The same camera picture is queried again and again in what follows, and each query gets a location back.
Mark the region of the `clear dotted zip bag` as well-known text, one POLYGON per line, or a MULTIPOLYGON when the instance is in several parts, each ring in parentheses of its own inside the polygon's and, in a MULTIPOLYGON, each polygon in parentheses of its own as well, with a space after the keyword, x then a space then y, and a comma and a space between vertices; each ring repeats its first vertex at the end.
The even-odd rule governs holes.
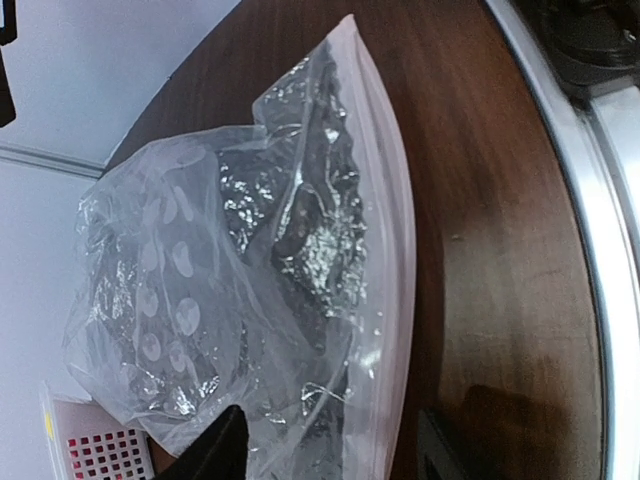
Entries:
POLYGON ((416 233, 399 125, 355 19, 253 116, 150 142, 86 192, 65 363, 170 454, 237 405, 249 478, 385 479, 416 233))

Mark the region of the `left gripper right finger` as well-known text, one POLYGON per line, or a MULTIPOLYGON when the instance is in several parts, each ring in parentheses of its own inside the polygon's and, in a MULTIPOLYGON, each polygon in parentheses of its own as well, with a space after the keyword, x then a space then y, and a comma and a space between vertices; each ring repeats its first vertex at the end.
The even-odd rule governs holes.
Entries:
POLYGON ((419 412, 417 461, 420 480, 470 478, 457 430, 441 412, 433 409, 419 412))

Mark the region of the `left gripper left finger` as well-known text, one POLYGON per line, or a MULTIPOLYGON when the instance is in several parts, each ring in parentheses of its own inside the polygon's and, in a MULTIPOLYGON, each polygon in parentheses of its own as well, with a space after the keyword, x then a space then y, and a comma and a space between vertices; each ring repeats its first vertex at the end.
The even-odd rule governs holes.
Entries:
POLYGON ((244 480, 249 432, 244 411, 226 408, 163 472, 164 480, 244 480))

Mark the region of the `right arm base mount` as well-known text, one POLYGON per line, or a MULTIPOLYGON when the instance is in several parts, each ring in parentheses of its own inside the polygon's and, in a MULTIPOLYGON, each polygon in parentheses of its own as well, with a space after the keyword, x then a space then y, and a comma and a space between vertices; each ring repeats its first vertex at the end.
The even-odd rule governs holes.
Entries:
POLYGON ((561 89, 588 101, 639 85, 637 1, 516 1, 561 89))

